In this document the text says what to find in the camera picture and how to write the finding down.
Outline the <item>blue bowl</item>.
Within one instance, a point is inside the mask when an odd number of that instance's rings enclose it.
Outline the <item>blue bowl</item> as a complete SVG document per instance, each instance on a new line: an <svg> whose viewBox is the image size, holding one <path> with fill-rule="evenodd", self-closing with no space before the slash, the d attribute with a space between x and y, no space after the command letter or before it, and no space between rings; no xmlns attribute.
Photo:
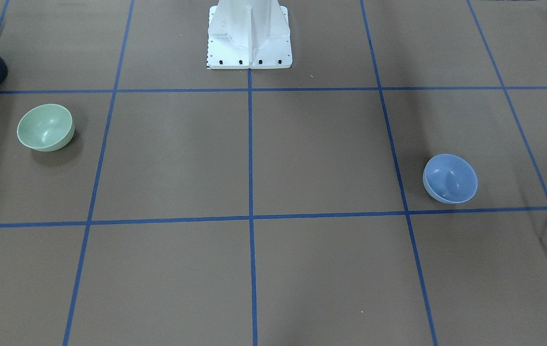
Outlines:
<svg viewBox="0 0 547 346"><path fill-rule="evenodd" d="M422 175L425 191L436 201L461 204L475 197L479 188L476 172L466 160L443 153L433 156Z"/></svg>

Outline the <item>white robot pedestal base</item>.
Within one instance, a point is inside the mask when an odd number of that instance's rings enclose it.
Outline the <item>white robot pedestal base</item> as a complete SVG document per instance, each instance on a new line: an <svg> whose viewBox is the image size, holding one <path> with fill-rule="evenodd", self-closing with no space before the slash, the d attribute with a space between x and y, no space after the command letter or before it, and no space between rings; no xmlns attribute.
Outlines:
<svg viewBox="0 0 547 346"><path fill-rule="evenodd" d="M289 12L279 1L220 0L208 20L207 68L291 68Z"/></svg>

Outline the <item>green bowl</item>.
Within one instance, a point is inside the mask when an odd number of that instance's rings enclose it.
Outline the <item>green bowl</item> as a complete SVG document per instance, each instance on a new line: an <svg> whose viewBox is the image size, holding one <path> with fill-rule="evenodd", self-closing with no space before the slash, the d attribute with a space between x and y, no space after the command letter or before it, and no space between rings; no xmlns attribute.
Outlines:
<svg viewBox="0 0 547 346"><path fill-rule="evenodd" d="M74 134L75 121L71 112L58 104L34 107L21 118L16 129L23 146L40 152L65 147Z"/></svg>

